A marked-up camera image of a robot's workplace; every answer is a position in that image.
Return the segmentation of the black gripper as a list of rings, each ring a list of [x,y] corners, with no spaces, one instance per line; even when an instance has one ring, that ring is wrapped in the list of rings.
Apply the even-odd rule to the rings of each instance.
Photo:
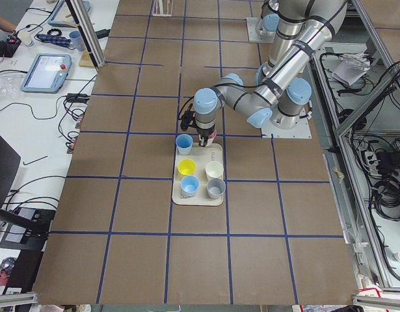
[[[202,129],[201,127],[197,127],[196,130],[199,135],[198,145],[205,147],[210,146],[212,144],[212,138],[209,135],[215,130],[215,126],[213,125],[212,127],[209,127],[207,129]]]

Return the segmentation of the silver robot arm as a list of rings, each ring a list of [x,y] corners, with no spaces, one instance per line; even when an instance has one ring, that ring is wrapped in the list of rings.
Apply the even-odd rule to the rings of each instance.
[[[256,26],[259,35],[273,36],[277,30],[280,16],[278,15],[279,1],[266,0],[261,6],[261,16]]]
[[[273,121],[278,114],[278,127],[295,119],[301,108],[283,93],[292,84],[313,53],[339,31],[347,10],[346,1],[266,1],[262,17],[273,9],[280,18],[274,36],[271,54],[258,74],[259,83],[247,92],[240,77],[234,73],[202,88],[194,95],[194,127],[199,135],[199,145],[212,142],[215,132],[216,111],[231,107],[245,117],[255,128]]]

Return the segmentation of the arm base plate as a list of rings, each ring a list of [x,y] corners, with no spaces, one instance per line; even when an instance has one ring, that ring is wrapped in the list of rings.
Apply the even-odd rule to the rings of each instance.
[[[312,102],[298,105],[288,97],[273,107],[270,121],[261,128],[263,138],[311,139]]]
[[[273,43],[275,32],[267,32],[260,18],[246,18],[248,41],[252,43]]]

